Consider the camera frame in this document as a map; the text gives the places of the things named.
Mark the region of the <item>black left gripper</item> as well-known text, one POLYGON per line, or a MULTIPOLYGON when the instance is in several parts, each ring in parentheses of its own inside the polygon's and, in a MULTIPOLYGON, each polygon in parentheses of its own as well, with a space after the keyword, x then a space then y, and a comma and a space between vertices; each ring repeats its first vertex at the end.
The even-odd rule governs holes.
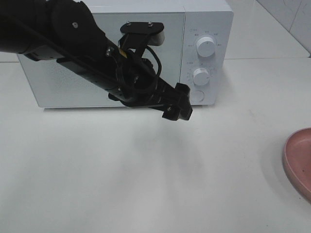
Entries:
POLYGON ((192 114, 190 88, 183 83, 170 86, 161 79, 162 63, 152 48, 147 51, 157 63, 157 71, 152 62, 134 51, 127 50, 124 56, 111 58, 116 63, 116 90, 109 91, 108 97, 131 108, 147 107, 163 111, 162 117, 171 121, 189 120, 192 114))

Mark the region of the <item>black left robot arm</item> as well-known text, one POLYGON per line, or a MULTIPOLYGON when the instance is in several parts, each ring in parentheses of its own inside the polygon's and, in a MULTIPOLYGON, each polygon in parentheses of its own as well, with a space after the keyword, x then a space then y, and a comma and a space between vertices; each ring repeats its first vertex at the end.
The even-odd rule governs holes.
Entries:
POLYGON ((0 3, 0 50, 21 54, 35 62, 55 60, 104 89, 108 97, 130 108, 163 112, 163 118, 189 120, 190 88, 170 86, 144 52, 158 46, 161 22, 128 22, 117 44, 82 1, 3 0, 0 3))

